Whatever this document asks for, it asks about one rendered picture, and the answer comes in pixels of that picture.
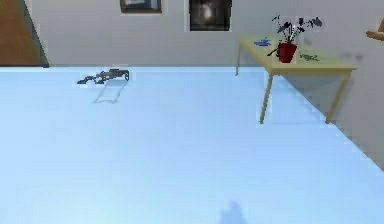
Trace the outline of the dark grey floor object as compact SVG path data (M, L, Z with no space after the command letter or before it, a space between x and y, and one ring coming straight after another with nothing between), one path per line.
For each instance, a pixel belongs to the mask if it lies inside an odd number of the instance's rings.
M110 69L108 72L101 71L95 76L85 76L78 81L78 84L87 84L89 81L93 81L95 84L104 84L108 80L123 77L126 81L130 78L128 70Z

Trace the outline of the dark plant in red pot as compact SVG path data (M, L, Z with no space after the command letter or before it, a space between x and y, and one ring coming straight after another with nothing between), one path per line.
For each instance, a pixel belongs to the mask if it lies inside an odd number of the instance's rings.
M323 22L319 17L314 17L308 20L299 17L298 22L293 24L289 21L281 23L280 16L277 15L272 19L272 22L278 24L277 34L282 33L283 39L279 41L274 50L268 53L268 56L275 53L281 63L290 63L292 61L297 50L297 45L294 41L299 34L304 33L307 28L321 27L323 25Z

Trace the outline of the pale yellow wooden table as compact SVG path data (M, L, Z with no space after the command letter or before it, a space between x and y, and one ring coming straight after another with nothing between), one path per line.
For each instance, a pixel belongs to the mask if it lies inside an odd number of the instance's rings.
M261 65L267 73L267 84L264 93L263 104L260 112L259 123L264 123L264 118L268 106L268 100L272 88L273 79L278 75L324 75L324 76L337 76L340 75L343 77L340 87L338 88L336 95L331 103L331 106L326 113L327 124L332 122L334 112L339 104L339 101L342 97L343 91L346 87L347 82L350 79L350 76L356 67L351 64L346 64L337 59L322 52L320 49L316 49L312 46L301 45L296 50L293 59L290 63L281 63L276 55L273 53L271 56L268 56L272 50L277 47L279 43L277 37L269 36L270 46L260 47L254 44L255 41L260 40L259 36L241 36L238 41L238 52L236 59L236 69L235 75L239 74L240 67L240 55L243 50L246 50L255 62ZM308 55L317 55L320 59L320 62L315 61L305 61L300 58L300 54Z

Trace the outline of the brown wooden door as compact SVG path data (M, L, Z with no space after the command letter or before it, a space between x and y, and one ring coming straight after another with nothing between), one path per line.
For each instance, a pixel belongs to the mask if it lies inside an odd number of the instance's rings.
M49 67L25 0L0 0L0 67Z

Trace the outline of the tan wooden furniture piece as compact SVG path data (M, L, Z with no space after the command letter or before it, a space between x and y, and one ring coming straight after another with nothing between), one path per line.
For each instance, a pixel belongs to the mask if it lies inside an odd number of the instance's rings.
M384 41L384 18L380 22L379 28L377 31L367 31L366 36L371 39Z

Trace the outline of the dark framed wall picture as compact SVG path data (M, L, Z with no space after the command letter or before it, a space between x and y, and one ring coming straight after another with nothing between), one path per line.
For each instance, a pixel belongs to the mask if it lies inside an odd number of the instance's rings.
M232 0L189 0L191 31L228 31Z

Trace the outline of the brown framed wall picture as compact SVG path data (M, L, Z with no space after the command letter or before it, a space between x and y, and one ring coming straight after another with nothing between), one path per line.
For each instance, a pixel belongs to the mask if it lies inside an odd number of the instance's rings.
M122 13L161 13L161 0L120 0Z

